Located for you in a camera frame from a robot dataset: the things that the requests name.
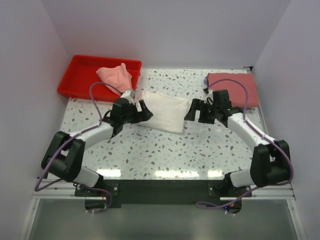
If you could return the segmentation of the white graphic t-shirt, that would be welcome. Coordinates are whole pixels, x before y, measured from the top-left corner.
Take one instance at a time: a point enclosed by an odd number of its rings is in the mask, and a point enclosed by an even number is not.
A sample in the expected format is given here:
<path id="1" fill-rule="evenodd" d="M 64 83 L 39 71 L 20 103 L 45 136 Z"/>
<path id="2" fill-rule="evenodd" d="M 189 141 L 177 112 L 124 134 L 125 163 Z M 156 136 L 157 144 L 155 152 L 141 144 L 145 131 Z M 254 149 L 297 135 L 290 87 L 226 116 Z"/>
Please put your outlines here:
<path id="1" fill-rule="evenodd" d="M 153 116 L 147 121 L 140 122 L 140 126 L 173 134 L 183 133 L 184 118 L 190 109 L 188 100 L 148 91 L 141 94 L 141 100 Z"/>

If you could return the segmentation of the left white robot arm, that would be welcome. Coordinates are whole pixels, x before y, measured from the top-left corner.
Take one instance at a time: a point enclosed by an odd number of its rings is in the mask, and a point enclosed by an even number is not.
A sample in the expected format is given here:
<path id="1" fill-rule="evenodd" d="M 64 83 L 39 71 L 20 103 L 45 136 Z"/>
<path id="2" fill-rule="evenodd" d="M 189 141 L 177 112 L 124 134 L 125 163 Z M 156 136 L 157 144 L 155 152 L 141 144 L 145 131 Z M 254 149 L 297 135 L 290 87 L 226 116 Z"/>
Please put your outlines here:
<path id="1" fill-rule="evenodd" d="M 118 135 L 124 125 L 150 120 L 153 113 L 145 102 L 140 100 L 139 105 L 140 111 L 135 103 L 121 97 L 96 125 L 73 133 L 58 131 L 42 159 L 43 173 L 51 173 L 65 182 L 84 185 L 92 196 L 99 196 L 104 190 L 104 177 L 83 166 L 84 153 Z"/>

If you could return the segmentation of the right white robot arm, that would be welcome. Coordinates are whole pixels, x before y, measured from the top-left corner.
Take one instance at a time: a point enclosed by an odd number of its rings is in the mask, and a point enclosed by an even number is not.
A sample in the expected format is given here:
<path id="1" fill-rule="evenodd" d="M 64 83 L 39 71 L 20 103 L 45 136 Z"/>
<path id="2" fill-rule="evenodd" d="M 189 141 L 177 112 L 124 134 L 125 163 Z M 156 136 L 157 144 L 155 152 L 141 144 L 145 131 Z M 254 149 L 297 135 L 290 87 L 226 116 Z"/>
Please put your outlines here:
<path id="1" fill-rule="evenodd" d="M 213 91 L 205 100 L 194 98 L 185 115 L 186 121 L 214 124 L 219 121 L 236 133 L 252 151 L 250 167 L 225 174 L 218 191 L 235 196 L 242 187 L 258 188 L 288 183 L 293 177 L 290 148 L 286 141 L 275 140 L 249 120 L 245 109 L 232 106 L 227 90 Z"/>

